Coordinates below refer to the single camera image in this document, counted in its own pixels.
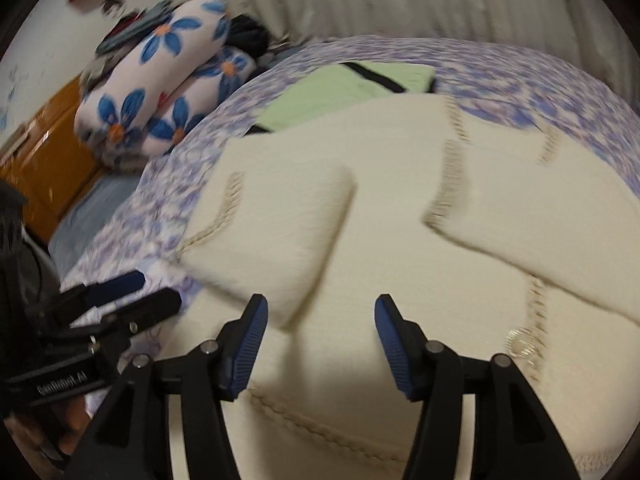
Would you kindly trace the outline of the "cream knit cardigan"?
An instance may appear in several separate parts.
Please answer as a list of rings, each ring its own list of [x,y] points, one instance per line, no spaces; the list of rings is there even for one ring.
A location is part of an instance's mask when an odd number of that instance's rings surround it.
[[[398,94],[232,138],[170,260],[203,286],[170,356],[267,298],[224,408],[244,479],[400,477],[419,409],[378,340],[382,294],[462,356],[510,356],[582,478],[638,425],[638,196],[551,126]]]

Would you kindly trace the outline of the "black clothing pile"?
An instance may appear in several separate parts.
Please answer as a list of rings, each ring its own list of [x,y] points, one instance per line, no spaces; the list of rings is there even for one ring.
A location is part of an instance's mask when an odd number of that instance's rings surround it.
[[[270,33],[262,23],[249,15],[240,14],[231,19],[226,45],[258,60],[269,50]]]

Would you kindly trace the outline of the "blue purple floral bed blanket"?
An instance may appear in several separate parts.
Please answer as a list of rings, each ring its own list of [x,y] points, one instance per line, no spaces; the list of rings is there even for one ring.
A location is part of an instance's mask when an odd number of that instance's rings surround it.
[[[544,295],[547,356],[525,376],[574,449],[616,443],[639,418],[639,327],[634,321],[542,284],[520,270],[440,238],[418,217],[431,191],[442,144],[434,121],[460,107],[469,136],[499,131],[508,141],[538,139],[547,127],[600,157],[631,191],[639,187],[639,118],[600,80],[529,49],[445,39],[354,37],[301,50],[244,84],[208,114],[171,154],[151,162],[132,195],[66,271],[63,283],[111,278],[133,268],[147,290],[172,286],[184,297],[174,325],[134,348],[153,354],[186,348],[221,323],[232,303],[169,262],[224,142],[239,138],[284,90],[318,68],[342,61],[434,67],[431,96],[383,98],[358,110],[343,136],[335,122],[302,130],[304,148],[358,162],[372,179],[354,222],[332,252],[316,296],[286,330],[272,330],[250,380],[256,408],[363,425],[376,414],[410,416],[373,327],[373,300],[389,292],[400,310],[464,354],[484,358],[508,330],[528,325],[533,292]]]

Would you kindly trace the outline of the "upper floral rolled pillow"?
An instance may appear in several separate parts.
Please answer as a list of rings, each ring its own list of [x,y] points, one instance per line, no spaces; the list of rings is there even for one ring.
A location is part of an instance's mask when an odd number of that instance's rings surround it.
[[[230,28],[222,0],[189,0],[89,91],[75,115],[77,139],[111,168],[134,171],[180,143],[202,119],[180,86],[220,52]]]

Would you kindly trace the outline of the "floral rolled pillow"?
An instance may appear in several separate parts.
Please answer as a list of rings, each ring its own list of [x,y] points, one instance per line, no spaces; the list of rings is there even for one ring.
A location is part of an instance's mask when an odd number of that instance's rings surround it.
[[[138,171],[170,153],[208,114],[247,82],[256,62],[235,47],[223,47],[168,96],[125,151],[105,155],[104,164]]]
[[[189,0],[89,91],[75,115],[77,139],[111,168],[134,171],[180,143],[202,119],[180,86],[220,52],[230,28],[222,0]]]

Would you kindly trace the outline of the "lower floral rolled pillow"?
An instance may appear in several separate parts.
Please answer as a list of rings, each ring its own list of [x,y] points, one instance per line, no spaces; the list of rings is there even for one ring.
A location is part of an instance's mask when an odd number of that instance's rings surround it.
[[[105,155],[104,164],[138,171],[170,153],[208,114],[247,82],[256,62],[235,47],[223,47],[168,96],[125,151]]]

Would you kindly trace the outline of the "light green folded garment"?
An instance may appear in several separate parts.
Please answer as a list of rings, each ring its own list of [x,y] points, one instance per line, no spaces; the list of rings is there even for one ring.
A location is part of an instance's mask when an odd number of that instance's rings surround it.
[[[393,94],[431,93],[434,67],[398,62],[347,61],[314,70],[273,100],[249,134],[273,133]]]

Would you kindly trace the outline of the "white patterned curtain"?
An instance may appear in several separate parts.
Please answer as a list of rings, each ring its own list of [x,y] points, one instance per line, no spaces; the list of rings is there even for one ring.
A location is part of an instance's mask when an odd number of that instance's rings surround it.
[[[639,55],[602,0],[226,0],[279,39],[380,35],[514,44],[562,58],[626,101]]]

